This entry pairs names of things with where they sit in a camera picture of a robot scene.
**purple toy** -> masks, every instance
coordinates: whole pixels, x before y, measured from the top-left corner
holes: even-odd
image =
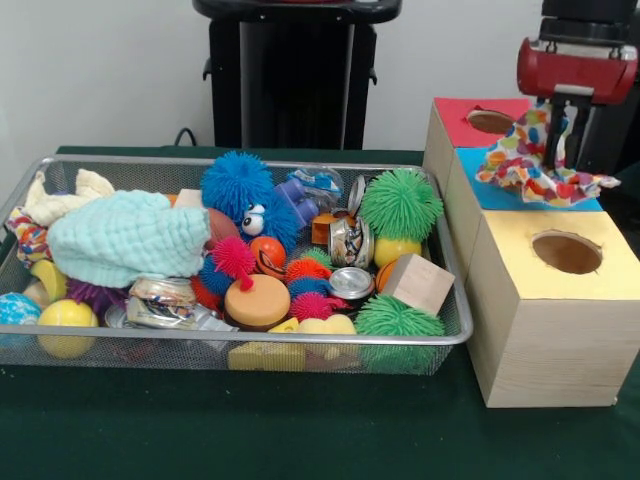
[[[311,220],[320,215],[320,210],[315,202],[305,198],[304,186],[297,178],[281,183],[275,188],[275,191],[291,205],[296,213],[298,229],[310,225]]]

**red puffer ball toy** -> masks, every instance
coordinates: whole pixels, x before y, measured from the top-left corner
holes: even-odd
[[[317,292],[303,293],[291,304],[289,315],[302,322],[307,318],[326,320],[336,309],[349,308],[349,304],[339,298],[325,298]]]
[[[295,282],[302,277],[322,278],[328,280],[330,276],[331,270],[317,260],[307,257],[294,260],[289,264],[285,275],[285,281],[287,285],[289,285],[291,282]]]
[[[238,237],[227,237],[218,242],[213,249],[216,271],[224,272],[235,280],[240,280],[243,292],[253,286],[249,274],[256,268],[256,257],[251,253],[249,245]]]

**wooden box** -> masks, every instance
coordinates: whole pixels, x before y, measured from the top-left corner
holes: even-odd
[[[640,263],[606,213],[484,211],[466,287],[488,407],[615,403],[640,345]]]
[[[526,98],[436,98],[433,102],[423,168],[438,180],[463,279],[467,276],[482,208],[458,149],[493,145],[530,104]]]

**circular hole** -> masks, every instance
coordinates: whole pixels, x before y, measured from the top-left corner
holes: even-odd
[[[467,115],[473,128],[484,133],[505,135],[515,120],[509,115],[494,110],[474,110]]]
[[[533,249],[547,265],[566,273],[584,275],[594,272],[602,263],[600,248],[573,233],[541,233],[534,237]]]

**black stand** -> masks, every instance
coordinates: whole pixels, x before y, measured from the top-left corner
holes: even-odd
[[[193,0],[209,27],[215,143],[361,149],[376,33],[401,0]]]

